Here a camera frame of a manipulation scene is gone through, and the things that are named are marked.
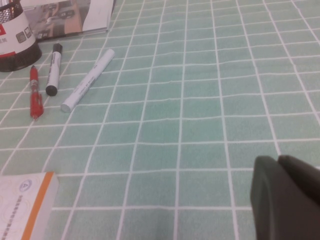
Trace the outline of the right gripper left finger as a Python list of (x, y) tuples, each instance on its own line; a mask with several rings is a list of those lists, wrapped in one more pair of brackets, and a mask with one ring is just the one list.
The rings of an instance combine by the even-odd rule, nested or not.
[(320, 238), (320, 182), (294, 180), (278, 159), (255, 159), (250, 202), (258, 240)]

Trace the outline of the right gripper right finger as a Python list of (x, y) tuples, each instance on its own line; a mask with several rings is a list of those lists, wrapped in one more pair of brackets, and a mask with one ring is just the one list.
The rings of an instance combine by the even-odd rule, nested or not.
[(296, 157), (281, 155), (278, 163), (295, 181), (320, 182), (320, 170)]

